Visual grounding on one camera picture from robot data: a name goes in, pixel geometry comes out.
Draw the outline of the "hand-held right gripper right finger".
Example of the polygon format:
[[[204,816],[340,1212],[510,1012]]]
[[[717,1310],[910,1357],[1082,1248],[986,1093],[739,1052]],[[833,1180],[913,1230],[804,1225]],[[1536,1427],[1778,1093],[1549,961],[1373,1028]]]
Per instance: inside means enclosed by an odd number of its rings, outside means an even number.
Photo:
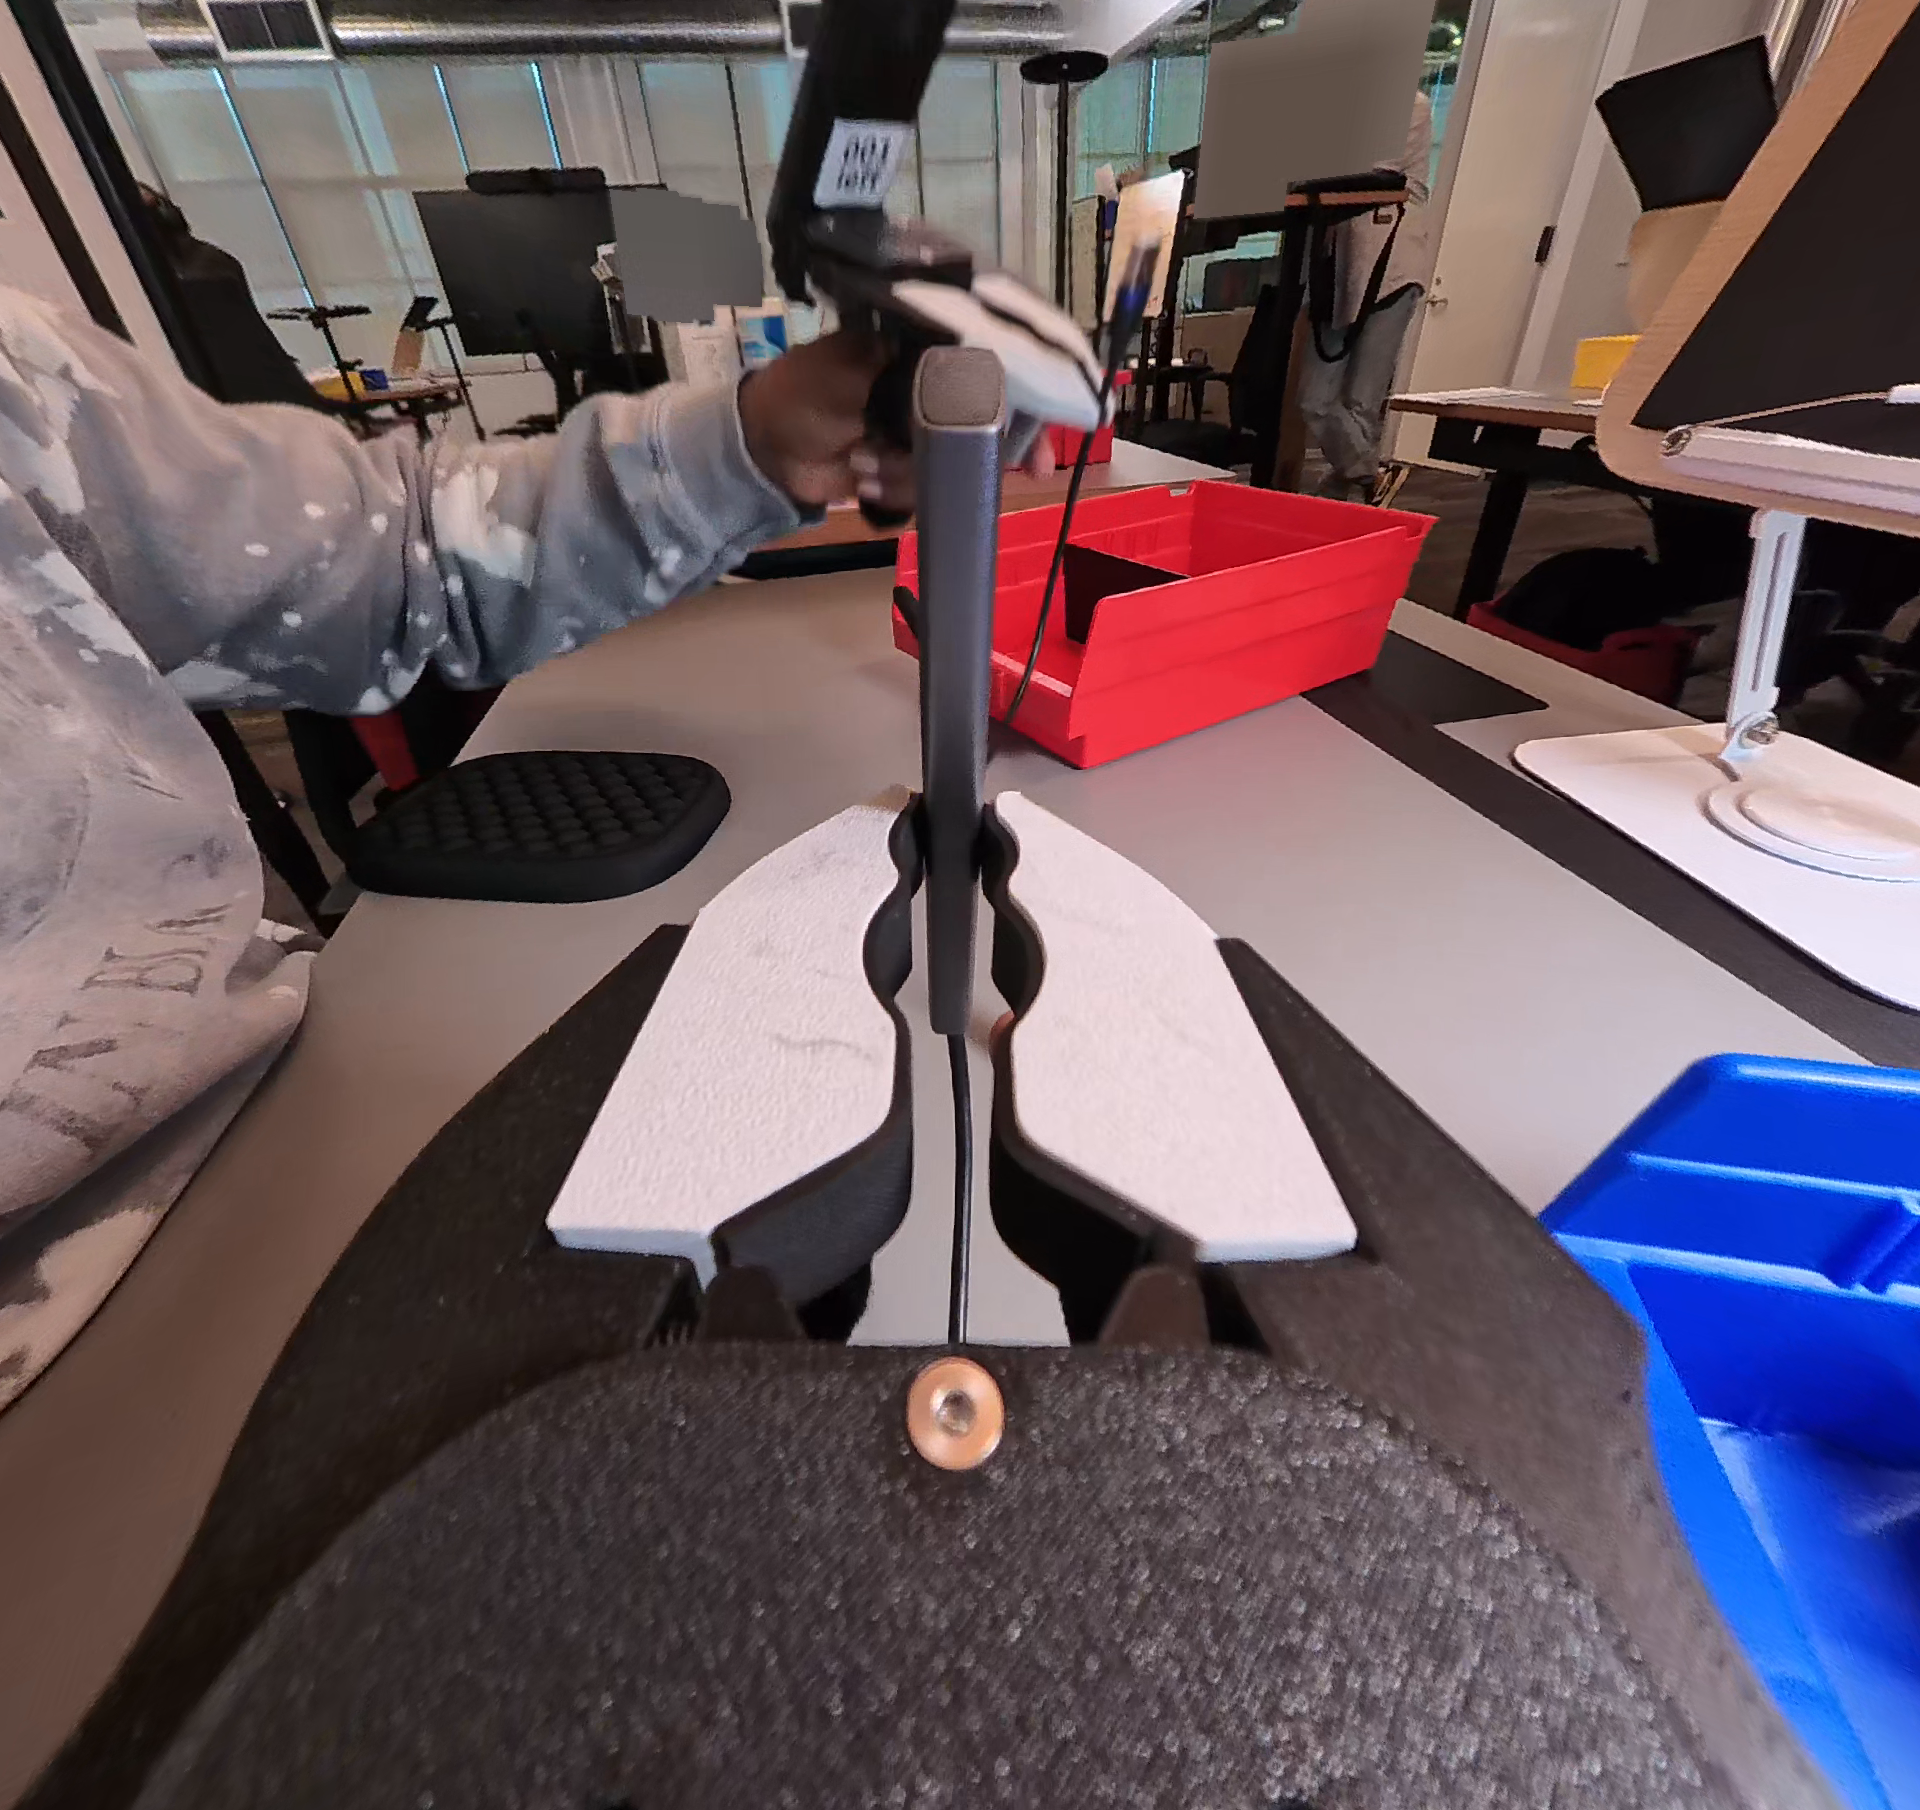
[[[990,805],[996,928],[1036,942],[1003,981],[1012,1140],[1117,1222],[1200,1264],[1319,1261],[1356,1225],[1213,928],[1021,793]]]

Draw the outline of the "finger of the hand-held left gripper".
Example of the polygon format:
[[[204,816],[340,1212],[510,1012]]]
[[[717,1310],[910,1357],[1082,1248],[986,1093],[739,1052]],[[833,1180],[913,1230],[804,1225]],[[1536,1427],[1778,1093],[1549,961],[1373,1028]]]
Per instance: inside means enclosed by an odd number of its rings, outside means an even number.
[[[1099,398],[1027,338],[1003,328],[972,294],[898,294],[894,306],[934,342],[990,353],[1003,369],[1006,406],[1033,424],[1066,424],[1087,431]]]
[[[1006,271],[978,271],[972,280],[974,299],[1003,328],[1027,338],[1041,353],[1072,364],[1093,396],[1101,394],[1104,366],[1087,333],[1066,310],[1046,303],[1027,283]]]

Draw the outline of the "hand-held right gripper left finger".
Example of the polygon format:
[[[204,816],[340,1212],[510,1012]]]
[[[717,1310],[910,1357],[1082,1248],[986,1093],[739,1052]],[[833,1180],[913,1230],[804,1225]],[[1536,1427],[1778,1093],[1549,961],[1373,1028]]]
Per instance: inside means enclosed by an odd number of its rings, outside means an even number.
[[[567,1248],[865,1264],[910,1196],[916,795],[851,805],[692,920],[545,1214]]]

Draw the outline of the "black cable blue plugs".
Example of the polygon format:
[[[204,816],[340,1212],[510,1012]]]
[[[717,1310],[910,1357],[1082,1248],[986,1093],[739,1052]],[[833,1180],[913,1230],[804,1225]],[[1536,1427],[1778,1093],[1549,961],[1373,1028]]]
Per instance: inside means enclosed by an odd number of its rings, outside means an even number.
[[[1051,555],[1048,571],[1044,580],[1044,590],[1043,590],[1039,615],[1033,621],[1031,643],[1029,643],[1021,675],[1018,680],[1018,686],[1012,694],[1008,697],[1006,713],[1003,716],[1003,722],[1008,728],[1015,728],[1021,705],[1029,692],[1033,674],[1041,662],[1041,654],[1043,654],[1044,637],[1046,637],[1046,626],[1048,626],[1052,602],[1059,594],[1059,585],[1060,585],[1060,577],[1066,569],[1066,552],[1070,547],[1074,515],[1077,508],[1077,500],[1082,498],[1082,492],[1083,492],[1086,471],[1090,467],[1093,436],[1104,426],[1109,417],[1111,398],[1117,389],[1120,371],[1126,366],[1126,356],[1143,328],[1149,294],[1155,286],[1161,248],[1164,248],[1161,239],[1144,239],[1135,243],[1130,250],[1126,265],[1115,276],[1113,313],[1104,319],[1104,324],[1099,338],[1103,381],[1099,385],[1096,417],[1094,417],[1094,426],[1082,434],[1080,449],[1072,464],[1066,503],[1064,503],[1060,518],[1059,518],[1059,531],[1055,538],[1055,547],[1052,547],[1052,555]]]

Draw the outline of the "grey usb hub with cable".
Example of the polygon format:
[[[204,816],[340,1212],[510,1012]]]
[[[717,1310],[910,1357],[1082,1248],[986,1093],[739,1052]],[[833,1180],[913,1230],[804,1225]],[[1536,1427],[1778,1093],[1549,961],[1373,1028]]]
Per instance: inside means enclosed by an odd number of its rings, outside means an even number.
[[[988,755],[1003,364],[986,347],[938,343],[910,387],[918,646],[921,734],[921,852],[927,925],[927,1009],[944,1039],[954,1115],[951,1344],[964,1342],[974,1109],[968,1029],[976,977],[980,838]]]

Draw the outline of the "red plastic bin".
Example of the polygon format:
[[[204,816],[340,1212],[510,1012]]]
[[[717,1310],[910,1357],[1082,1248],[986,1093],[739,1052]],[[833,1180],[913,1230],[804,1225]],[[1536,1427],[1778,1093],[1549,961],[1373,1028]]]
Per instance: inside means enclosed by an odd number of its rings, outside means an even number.
[[[1060,508],[1003,513],[990,716],[1021,675]],[[1012,731],[1099,767],[1369,670],[1433,515],[1230,482],[1077,503],[1070,541],[1188,575],[1099,605],[1086,646],[1064,587]]]

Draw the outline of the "blue plastic bin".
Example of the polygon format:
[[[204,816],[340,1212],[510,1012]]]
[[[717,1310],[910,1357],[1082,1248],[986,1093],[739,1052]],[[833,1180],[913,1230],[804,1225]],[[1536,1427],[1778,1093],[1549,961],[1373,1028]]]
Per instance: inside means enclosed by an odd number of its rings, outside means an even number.
[[[1543,1225],[1647,1342],[1668,1504],[1846,1806],[1917,1803],[1917,1075],[1716,1054]]]

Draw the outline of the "person's left forearm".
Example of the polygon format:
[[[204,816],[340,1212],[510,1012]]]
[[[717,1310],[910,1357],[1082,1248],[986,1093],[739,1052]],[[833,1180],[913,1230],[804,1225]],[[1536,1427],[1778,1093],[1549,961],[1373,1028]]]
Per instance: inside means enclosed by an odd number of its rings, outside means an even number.
[[[4,729],[132,710],[380,713],[499,686],[712,584],[803,507],[734,387],[585,403],[553,437],[370,440],[227,406],[4,289]]]

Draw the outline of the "person's left hand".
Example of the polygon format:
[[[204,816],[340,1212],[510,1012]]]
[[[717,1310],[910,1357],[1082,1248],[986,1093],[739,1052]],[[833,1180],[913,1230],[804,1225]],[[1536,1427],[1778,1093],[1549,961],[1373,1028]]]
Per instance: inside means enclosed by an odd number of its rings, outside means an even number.
[[[833,331],[737,381],[741,443],[803,522],[839,505],[882,515],[910,511],[910,455],[867,424],[867,401],[885,364],[877,335]]]

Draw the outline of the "wooden edge table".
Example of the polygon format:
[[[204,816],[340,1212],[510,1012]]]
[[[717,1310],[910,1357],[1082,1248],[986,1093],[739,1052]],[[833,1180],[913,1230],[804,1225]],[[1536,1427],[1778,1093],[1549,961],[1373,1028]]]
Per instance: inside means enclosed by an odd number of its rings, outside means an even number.
[[[1144,487],[1185,487],[1193,482],[1240,482],[1231,471],[1220,471],[1191,458],[1143,445],[1135,440],[1115,440],[1104,463],[1087,464],[1080,500],[1106,492]],[[1008,471],[1003,479],[1003,513],[1055,511],[1067,498],[1072,469],[1048,475]],[[893,569],[897,562],[898,531],[884,531],[865,522],[854,505],[833,505],[812,526],[754,551],[731,575],[747,581],[775,581],[806,575]]]

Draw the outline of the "black honeycomb pad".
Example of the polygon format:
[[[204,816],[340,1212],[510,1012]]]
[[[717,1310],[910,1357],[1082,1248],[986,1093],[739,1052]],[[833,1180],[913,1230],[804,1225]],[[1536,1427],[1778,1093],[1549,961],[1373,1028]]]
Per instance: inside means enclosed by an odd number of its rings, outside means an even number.
[[[450,903],[588,904],[677,876],[731,808],[723,774],[663,753],[527,750],[455,762],[345,843],[365,891]]]

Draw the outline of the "black screen on stand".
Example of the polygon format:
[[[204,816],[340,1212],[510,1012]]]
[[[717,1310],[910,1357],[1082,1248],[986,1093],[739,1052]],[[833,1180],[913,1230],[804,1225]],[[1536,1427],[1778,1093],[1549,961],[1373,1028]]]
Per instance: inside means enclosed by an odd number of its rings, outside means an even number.
[[[536,359],[567,417],[614,349],[594,275],[614,237],[603,170],[473,170],[462,188],[415,192],[412,207],[466,356]]]

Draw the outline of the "black monitor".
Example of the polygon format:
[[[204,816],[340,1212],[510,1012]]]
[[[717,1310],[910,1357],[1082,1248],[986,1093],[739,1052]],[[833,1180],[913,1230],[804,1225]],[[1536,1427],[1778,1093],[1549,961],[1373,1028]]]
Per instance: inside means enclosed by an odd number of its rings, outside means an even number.
[[[1778,118],[1761,36],[1621,77],[1596,117],[1641,213],[1724,200]]]

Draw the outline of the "black framed white sign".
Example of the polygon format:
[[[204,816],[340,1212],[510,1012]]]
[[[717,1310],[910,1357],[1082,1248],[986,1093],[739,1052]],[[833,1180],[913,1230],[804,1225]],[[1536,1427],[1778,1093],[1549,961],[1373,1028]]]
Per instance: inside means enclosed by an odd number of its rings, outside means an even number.
[[[1,0],[1,286],[180,362],[132,168],[53,0]]]

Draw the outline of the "black board wooden rim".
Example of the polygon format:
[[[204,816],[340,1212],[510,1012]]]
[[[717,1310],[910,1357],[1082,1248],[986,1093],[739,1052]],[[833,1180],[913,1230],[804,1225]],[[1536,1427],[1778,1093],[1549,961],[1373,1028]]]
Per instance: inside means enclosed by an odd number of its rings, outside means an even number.
[[[1917,531],[1917,0],[1857,0],[1610,384],[1619,479]]]

